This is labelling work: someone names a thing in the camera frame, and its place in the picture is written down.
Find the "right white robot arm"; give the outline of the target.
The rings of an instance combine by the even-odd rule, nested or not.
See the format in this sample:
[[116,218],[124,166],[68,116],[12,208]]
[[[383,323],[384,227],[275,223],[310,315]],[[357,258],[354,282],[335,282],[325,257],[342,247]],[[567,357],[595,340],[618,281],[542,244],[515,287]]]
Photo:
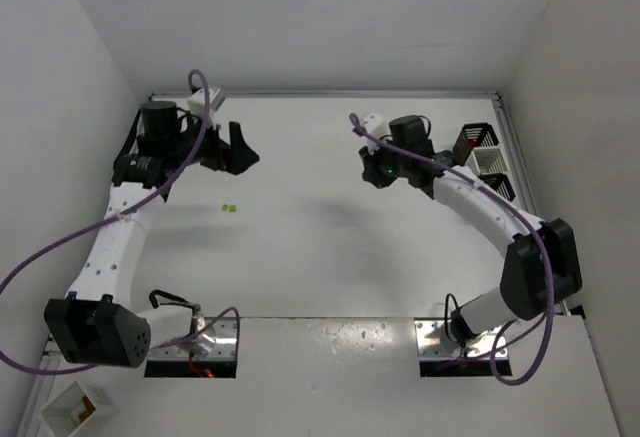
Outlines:
[[454,152],[435,151],[424,116],[386,122],[379,114],[349,120],[365,138],[362,178],[378,189],[406,180],[479,231],[504,260],[499,285],[455,309],[449,334],[460,346],[513,320],[530,321],[583,286],[575,236],[562,219],[546,221],[512,204]]

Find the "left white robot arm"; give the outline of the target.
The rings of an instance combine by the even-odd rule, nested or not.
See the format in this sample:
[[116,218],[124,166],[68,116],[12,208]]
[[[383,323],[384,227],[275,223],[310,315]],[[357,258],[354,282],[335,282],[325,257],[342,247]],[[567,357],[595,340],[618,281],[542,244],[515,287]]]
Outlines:
[[136,267],[181,165],[239,175],[259,160],[235,121],[223,140],[219,126],[203,126],[193,108],[153,100],[140,106],[136,121],[141,129],[132,132],[130,146],[113,163],[107,223],[65,297],[50,300],[44,311],[53,340],[71,364],[137,368],[151,349],[166,344],[196,351],[209,328],[200,306],[154,290],[151,309],[133,312]]

